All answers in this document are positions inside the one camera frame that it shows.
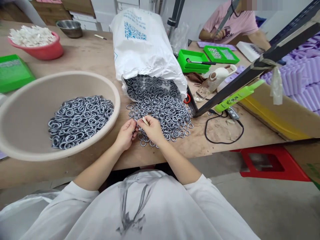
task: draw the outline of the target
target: plastic bag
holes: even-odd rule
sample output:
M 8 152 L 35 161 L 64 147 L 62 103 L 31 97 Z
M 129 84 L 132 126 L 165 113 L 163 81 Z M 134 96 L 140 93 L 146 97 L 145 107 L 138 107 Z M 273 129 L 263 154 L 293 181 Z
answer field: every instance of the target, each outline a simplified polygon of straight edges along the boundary
M 117 14 L 110 28 L 113 32 L 114 64 L 116 79 L 140 75 L 172 79 L 182 98 L 187 97 L 187 80 L 173 55 L 162 19 L 158 14 L 129 8 Z
M 278 67 L 274 67 L 272 70 L 272 79 L 271 79 L 271 92 L 270 96 L 273 97 L 274 105 L 281 105 L 283 99 L 283 86 L 281 73 Z
M 0 239 L 20 239 L 59 193 L 54 189 L 37 191 L 6 206 L 0 212 Z
M 180 23 L 179 26 L 174 30 L 171 38 L 173 54 L 178 55 L 180 49 L 188 49 L 187 34 L 189 29 L 189 25 L 183 22 Z

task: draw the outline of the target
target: grey floor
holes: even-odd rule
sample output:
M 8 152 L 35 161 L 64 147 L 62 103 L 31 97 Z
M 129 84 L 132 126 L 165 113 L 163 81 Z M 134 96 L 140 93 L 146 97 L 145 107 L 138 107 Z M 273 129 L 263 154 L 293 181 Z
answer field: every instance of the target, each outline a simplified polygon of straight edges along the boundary
M 320 239 L 320 191 L 311 182 L 242 178 L 238 153 L 222 152 L 190 160 L 263 240 Z M 0 209 L 36 190 L 72 178 L 0 190 Z

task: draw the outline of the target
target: wooden table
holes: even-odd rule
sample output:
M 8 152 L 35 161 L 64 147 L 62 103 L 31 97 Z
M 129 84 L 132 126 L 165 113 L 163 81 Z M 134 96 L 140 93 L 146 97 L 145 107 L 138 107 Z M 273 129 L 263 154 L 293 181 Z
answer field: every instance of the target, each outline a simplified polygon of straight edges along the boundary
M 99 35 L 106 37 L 107 40 L 94 37 L 94 34 L 97 33 L 95 31 L 84 31 L 82 38 L 70 39 L 57 27 L 48 26 L 50 30 L 58 33 L 61 37 L 60 42 L 64 48 L 64 55 L 56 60 L 40 61 L 31 57 L 24 51 L 9 45 L 7 41 L 9 29 L 19 29 L 21 25 L 22 23 L 17 22 L 2 22 L 2 26 L 0 27 L 0 46 L 2 46 L 0 49 L 0 56 L 18 54 L 28 64 L 37 78 L 70 70 L 95 72 L 105 76 L 115 84 L 120 93 L 121 109 L 118 121 L 113 130 L 99 142 L 80 153 L 48 162 L 26 162 L 13 158 L 0 161 L 0 189 L 31 182 L 49 181 L 77 176 L 112 145 L 120 127 L 129 119 L 129 110 L 126 109 L 126 105 L 130 103 L 130 100 L 123 95 L 121 90 L 122 83 L 115 78 L 111 33 L 98 33 Z M 202 51 L 197 47 L 196 42 L 191 44 L 190 49 Z M 236 52 L 236 54 L 242 60 L 241 64 L 249 64 L 241 53 Z M 190 84 L 190 88 L 192 92 L 196 91 L 193 84 Z M 209 143 L 204 136 L 204 128 L 206 120 L 210 117 L 207 114 L 204 114 L 201 117 L 192 119 L 194 128 L 190 129 L 190 137 L 178 139 L 177 142 L 171 143 L 186 158 L 194 158 L 211 155 L 214 152 L 284 142 L 281 137 L 250 115 L 242 107 L 236 105 L 235 109 L 239 113 L 241 122 L 245 126 L 244 134 L 238 142 L 231 145 Z M 226 119 L 218 118 L 213 120 L 208 127 L 208 135 L 215 141 L 228 141 L 230 137 L 235 139 L 240 133 L 240 126 L 236 124 L 227 126 Z M 135 141 L 131 148 L 122 154 L 119 161 L 114 166 L 114 170 L 146 166 L 165 161 L 166 160 L 159 149 L 156 149 L 155 147 L 152 148 L 149 145 L 141 147 L 140 142 Z

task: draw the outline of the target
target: red plastic stool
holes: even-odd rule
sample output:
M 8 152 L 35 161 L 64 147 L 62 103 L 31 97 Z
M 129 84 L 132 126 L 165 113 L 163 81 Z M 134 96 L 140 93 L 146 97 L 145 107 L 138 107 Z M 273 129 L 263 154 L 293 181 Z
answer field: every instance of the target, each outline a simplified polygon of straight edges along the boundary
M 231 152 L 240 152 L 250 170 L 250 172 L 240 172 L 242 177 L 310 182 L 309 177 L 282 146 L 253 147 L 232 150 Z M 262 168 L 262 171 L 258 171 L 252 163 L 250 153 L 266 154 L 272 168 Z

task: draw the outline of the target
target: white box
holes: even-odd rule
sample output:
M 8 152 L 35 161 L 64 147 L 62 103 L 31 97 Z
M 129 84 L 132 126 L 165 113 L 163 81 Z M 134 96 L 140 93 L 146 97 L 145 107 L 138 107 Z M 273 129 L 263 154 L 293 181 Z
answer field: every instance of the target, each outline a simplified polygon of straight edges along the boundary
M 137 8 L 139 9 L 139 5 L 132 5 L 132 4 L 127 4 L 127 3 L 121 3 L 121 2 L 118 2 L 118 10 L 122 11 L 122 10 L 126 10 L 128 8 Z
M 82 21 L 87 21 L 87 22 L 97 22 L 97 20 L 90 15 L 82 14 L 82 13 L 77 13 L 77 12 L 71 12 L 69 11 L 71 15 L 73 15 L 73 18 L 82 20 Z
M 119 0 L 117 2 L 127 3 L 127 4 L 132 4 L 132 5 L 138 5 L 139 6 L 139 0 Z
M 153 0 L 140 0 L 140 9 L 153 12 Z
M 102 31 L 110 32 L 109 24 L 101 23 Z
M 117 14 L 117 2 L 114 0 L 91 0 L 91 3 L 95 14 L 96 11 L 114 15 Z
M 82 21 L 82 20 L 79 20 L 79 19 L 73 19 L 73 20 L 81 23 L 81 29 L 82 30 L 92 30 L 92 31 L 97 31 L 98 30 L 97 23 Z
M 99 12 L 95 11 L 94 12 L 96 15 L 96 19 L 100 23 L 105 23 L 109 26 L 111 24 L 113 18 L 116 16 L 116 14 L 110 14 L 110 13 L 105 13 L 105 12 Z

